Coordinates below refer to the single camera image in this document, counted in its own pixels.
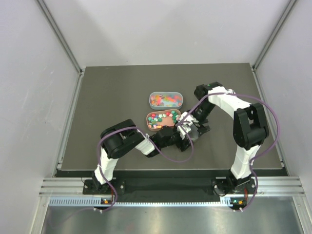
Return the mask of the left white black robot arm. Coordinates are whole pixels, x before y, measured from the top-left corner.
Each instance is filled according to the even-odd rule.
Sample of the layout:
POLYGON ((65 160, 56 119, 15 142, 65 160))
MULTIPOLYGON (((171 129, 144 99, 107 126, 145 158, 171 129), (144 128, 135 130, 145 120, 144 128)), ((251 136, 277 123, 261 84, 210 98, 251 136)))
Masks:
POLYGON ((131 119, 104 130, 97 145, 97 168, 92 176, 94 188, 102 194, 108 192, 118 160, 133 149, 146 157, 154 157, 161 153, 161 149, 173 145, 182 152, 193 148, 191 131, 187 124, 161 126, 150 136, 143 133, 131 119))

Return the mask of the pink oval candy box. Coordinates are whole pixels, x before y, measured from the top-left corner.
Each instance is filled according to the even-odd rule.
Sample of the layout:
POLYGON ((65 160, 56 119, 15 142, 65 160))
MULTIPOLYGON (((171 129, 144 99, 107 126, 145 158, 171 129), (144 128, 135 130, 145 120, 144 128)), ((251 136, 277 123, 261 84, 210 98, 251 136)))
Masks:
POLYGON ((146 123, 149 130, 156 132, 163 126, 173 128, 179 121, 181 112, 177 109, 151 112, 146 116, 146 123))

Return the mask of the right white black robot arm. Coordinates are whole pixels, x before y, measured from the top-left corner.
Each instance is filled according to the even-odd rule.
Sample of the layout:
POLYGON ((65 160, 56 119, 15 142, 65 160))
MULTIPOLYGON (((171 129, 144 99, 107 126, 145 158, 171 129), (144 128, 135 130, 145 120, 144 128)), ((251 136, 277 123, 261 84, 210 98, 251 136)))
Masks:
POLYGON ((260 103, 251 104, 229 92, 218 82, 199 85, 194 91, 198 100, 209 94, 192 112, 199 123, 207 123, 207 117, 215 106, 233 119, 233 137, 237 144, 235 159, 226 176, 224 185, 216 183, 215 192, 225 195, 228 192, 239 193, 250 181, 252 158, 269 136, 264 107, 260 103))

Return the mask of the white round jar lid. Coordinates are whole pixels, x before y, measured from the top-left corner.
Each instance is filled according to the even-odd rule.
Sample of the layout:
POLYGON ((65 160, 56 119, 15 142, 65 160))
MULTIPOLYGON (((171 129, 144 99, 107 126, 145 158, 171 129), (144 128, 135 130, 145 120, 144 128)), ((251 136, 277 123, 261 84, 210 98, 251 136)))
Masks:
POLYGON ((199 137, 201 137, 202 133, 200 131, 200 128, 198 128, 195 125, 190 126, 190 128, 191 128, 191 130, 188 133, 189 137, 190 137, 191 141, 195 142, 199 139, 199 137))

